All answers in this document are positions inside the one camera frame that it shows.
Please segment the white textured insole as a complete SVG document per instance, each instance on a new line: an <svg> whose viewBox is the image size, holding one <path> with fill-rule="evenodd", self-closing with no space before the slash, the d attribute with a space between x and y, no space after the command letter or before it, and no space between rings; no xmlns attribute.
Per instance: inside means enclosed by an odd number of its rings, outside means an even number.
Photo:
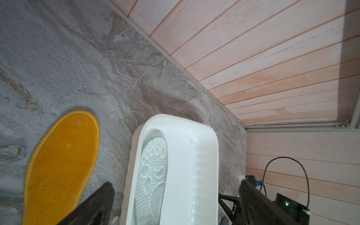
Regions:
<svg viewBox="0 0 360 225"><path fill-rule="evenodd" d="M137 225L159 225L168 170L164 138L155 137L143 147L134 202Z"/></svg>

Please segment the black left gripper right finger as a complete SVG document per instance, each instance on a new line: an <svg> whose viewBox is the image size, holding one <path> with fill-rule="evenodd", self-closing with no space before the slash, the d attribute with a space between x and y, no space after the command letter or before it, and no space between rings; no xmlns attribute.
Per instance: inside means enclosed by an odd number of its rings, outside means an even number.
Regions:
<svg viewBox="0 0 360 225"><path fill-rule="evenodd" d="M246 225L298 224L247 180L241 181L239 195L241 199L241 213Z"/></svg>

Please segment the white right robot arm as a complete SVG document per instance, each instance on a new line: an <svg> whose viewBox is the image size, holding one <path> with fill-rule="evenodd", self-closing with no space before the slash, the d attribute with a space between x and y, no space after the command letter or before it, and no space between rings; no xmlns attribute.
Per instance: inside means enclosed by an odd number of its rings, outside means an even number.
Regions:
<svg viewBox="0 0 360 225"><path fill-rule="evenodd" d="M218 203L224 210L226 216L221 220L221 225L245 225L242 217L242 209L238 197L219 194ZM274 203L286 214L295 219L301 225L309 225L310 211L306 211L306 206L277 193Z"/></svg>

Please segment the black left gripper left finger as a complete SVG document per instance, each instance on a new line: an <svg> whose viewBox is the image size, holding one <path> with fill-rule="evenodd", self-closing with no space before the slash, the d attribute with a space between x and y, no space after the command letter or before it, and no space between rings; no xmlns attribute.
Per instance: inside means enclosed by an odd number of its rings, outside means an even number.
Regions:
<svg viewBox="0 0 360 225"><path fill-rule="evenodd" d="M59 224L107 225L113 207L114 196L115 191L112 183L104 183Z"/></svg>

